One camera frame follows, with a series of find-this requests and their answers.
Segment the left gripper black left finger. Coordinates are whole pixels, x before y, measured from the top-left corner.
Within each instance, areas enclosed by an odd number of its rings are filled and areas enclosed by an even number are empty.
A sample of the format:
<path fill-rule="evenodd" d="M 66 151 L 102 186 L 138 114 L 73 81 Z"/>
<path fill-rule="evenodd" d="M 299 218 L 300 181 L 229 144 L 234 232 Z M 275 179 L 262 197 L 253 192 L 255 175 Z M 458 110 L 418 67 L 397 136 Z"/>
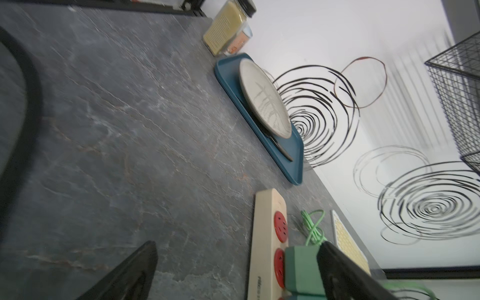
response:
<path fill-rule="evenodd" d="M 78 300 L 146 300 L 158 263 L 154 241 L 147 241 Z"/>

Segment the yellow wireless keyboard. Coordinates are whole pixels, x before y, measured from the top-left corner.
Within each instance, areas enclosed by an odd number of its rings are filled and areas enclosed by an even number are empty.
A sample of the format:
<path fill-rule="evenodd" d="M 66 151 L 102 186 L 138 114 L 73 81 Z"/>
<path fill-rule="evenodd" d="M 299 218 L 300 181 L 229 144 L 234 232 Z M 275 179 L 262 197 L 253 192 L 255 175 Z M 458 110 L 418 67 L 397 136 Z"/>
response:
<path fill-rule="evenodd" d="M 368 275 L 371 275 L 367 257 L 356 244 L 355 240 L 346 229 L 336 211 L 331 211 L 331 216 L 334 227 L 334 243 L 337 248 Z"/>

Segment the teal usb charger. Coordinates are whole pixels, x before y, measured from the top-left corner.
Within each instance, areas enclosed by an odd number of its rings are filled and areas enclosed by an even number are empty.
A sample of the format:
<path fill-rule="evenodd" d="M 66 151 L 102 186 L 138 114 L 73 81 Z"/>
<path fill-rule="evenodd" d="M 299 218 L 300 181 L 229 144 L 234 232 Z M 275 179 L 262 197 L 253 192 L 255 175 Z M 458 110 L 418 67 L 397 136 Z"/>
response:
<path fill-rule="evenodd" d="M 284 285 L 300 295 L 325 296 L 317 254 L 320 246 L 291 246 L 285 249 Z"/>

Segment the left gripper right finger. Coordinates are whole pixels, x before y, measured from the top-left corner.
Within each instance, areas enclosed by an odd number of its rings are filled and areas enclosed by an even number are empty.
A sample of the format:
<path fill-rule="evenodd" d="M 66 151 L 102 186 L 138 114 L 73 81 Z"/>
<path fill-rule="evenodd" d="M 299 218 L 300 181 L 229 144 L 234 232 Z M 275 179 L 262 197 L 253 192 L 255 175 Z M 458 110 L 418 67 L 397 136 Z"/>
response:
<path fill-rule="evenodd" d="M 327 300 L 396 300 L 331 242 L 322 243 L 316 259 Z"/>

